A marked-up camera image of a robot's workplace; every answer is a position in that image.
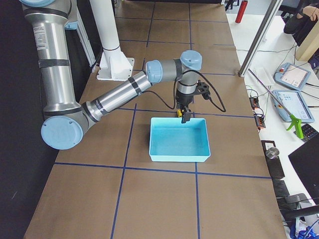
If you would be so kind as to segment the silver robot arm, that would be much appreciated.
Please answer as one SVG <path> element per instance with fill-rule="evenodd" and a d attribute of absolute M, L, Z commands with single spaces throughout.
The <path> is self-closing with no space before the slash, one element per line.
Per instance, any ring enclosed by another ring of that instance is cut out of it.
<path fill-rule="evenodd" d="M 79 104 L 74 95 L 65 36 L 66 29 L 77 26 L 77 2 L 22 1 L 24 17 L 33 27 L 46 93 L 45 120 L 41 127 L 43 141 L 55 149 L 73 148 L 103 116 L 160 82 L 177 82 L 176 100 L 183 110 L 182 121 L 188 121 L 188 105 L 197 86 L 197 80 L 190 72 L 201 69 L 201 54 L 187 50 L 178 59 L 149 61 L 144 71 L 131 76 L 132 64 L 121 51 L 111 3 L 93 0 L 90 5 L 107 58 L 107 68 L 112 79 L 122 83 L 90 102 Z"/>

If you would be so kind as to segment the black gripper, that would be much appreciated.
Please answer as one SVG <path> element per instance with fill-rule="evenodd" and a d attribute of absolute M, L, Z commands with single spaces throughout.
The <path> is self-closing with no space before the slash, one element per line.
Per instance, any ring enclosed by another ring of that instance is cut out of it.
<path fill-rule="evenodd" d="M 186 123 L 190 121 L 191 110 L 188 108 L 189 104 L 193 102 L 193 94 L 184 94 L 177 92 L 176 96 L 177 107 L 181 108 L 182 120 L 181 123 Z"/>

